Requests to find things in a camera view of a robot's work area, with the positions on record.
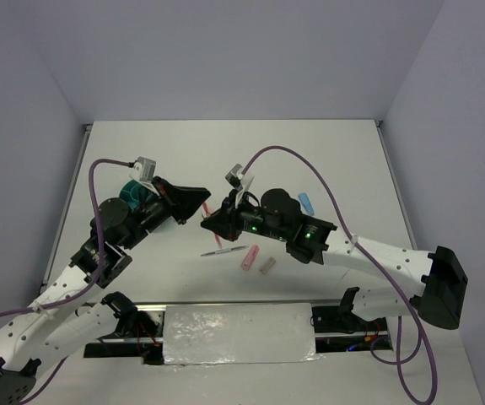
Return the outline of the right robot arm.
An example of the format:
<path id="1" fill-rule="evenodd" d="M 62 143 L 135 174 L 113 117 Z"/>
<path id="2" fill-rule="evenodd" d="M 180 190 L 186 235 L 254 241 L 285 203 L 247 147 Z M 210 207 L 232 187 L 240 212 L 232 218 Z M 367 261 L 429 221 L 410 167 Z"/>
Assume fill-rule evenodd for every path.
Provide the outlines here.
<path id="1" fill-rule="evenodd" d="M 201 226 L 228 241 L 244 232 L 278 240 L 303 264 L 344 267 L 388 281 L 387 288 L 346 289 L 338 313 L 348 330 L 377 318 L 411 314 L 440 329 L 460 325 L 468 277 L 450 248 L 417 251 L 348 236 L 333 223 L 303 213 L 299 202 L 280 188 L 265 192 L 257 206 L 248 196 L 230 193 Z"/>

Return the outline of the red gel pen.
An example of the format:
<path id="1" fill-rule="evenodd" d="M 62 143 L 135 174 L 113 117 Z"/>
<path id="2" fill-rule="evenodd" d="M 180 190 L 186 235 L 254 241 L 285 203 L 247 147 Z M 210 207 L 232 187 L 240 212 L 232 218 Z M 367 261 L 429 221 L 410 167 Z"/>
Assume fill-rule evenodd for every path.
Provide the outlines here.
<path id="1" fill-rule="evenodd" d="M 210 210 L 208 204 L 204 202 L 202 204 L 202 219 L 206 223 L 206 226 L 207 226 L 206 229 L 213 232 L 213 236 L 218 246 L 218 249 L 221 249 L 224 247 L 224 243 L 222 242 L 222 238 L 218 233 L 216 224 L 210 219 L 211 215 L 212 215 L 212 211 Z"/>

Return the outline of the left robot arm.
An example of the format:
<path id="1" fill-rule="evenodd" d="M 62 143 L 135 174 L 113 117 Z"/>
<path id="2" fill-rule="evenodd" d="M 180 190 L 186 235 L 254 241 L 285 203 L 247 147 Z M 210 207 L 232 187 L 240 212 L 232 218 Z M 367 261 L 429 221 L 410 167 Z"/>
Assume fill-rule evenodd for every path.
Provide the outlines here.
<path id="1" fill-rule="evenodd" d="M 135 202 L 112 197 L 98 205 L 90 237 L 60 276 L 0 328 L 0 404 L 31 401 L 41 374 L 96 338 L 156 333 L 156 322 L 129 298 L 105 290 L 130 265 L 128 250 L 168 219 L 184 224 L 210 195 L 156 176 L 137 184 Z"/>

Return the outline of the grey slim pen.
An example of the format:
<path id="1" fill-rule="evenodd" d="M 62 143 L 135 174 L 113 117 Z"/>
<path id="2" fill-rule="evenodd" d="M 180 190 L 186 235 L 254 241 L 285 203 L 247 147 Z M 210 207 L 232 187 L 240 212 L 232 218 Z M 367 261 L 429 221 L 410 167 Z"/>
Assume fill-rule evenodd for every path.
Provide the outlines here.
<path id="1" fill-rule="evenodd" d="M 248 245 L 244 245 L 244 246 L 232 246 L 232 247 L 218 249 L 216 251 L 209 251 L 209 252 L 202 253 L 200 255 L 200 257 L 214 257 L 214 256 L 218 256 L 218 255 L 223 255 L 223 254 L 228 254 L 228 253 L 236 252 L 236 251 L 243 251 L 243 250 L 246 250 L 246 249 L 249 249 L 249 246 Z"/>

